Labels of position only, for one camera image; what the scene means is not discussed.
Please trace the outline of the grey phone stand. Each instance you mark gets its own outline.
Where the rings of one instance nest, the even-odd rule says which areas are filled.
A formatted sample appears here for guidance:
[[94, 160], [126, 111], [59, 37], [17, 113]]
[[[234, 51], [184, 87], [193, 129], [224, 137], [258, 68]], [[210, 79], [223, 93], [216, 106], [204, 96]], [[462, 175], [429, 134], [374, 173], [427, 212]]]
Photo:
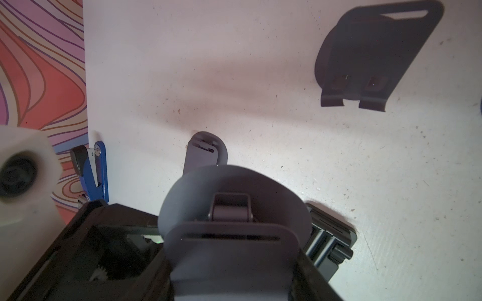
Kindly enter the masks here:
[[228, 150], [216, 135], [201, 131], [192, 136], [187, 145], [183, 175], [204, 166], [227, 165]]
[[287, 300], [311, 217], [271, 178], [206, 166], [172, 186], [158, 230], [175, 300]]
[[322, 107], [385, 111], [386, 103], [444, 15], [440, 1], [359, 6], [327, 34], [315, 62]]

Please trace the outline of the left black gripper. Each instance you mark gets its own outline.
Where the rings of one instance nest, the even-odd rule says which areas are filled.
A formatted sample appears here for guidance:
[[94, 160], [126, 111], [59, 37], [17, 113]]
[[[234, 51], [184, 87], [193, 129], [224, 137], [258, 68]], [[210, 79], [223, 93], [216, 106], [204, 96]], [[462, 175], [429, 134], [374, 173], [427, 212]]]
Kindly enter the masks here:
[[8, 300], [173, 300], [157, 216], [83, 205]]

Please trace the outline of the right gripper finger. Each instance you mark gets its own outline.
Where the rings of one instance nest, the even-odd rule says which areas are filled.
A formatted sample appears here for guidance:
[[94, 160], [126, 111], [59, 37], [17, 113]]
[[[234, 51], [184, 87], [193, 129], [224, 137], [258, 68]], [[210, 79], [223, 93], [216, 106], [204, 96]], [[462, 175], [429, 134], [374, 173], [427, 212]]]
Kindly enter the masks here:
[[289, 299], [294, 301], [342, 301], [307, 255], [299, 250]]

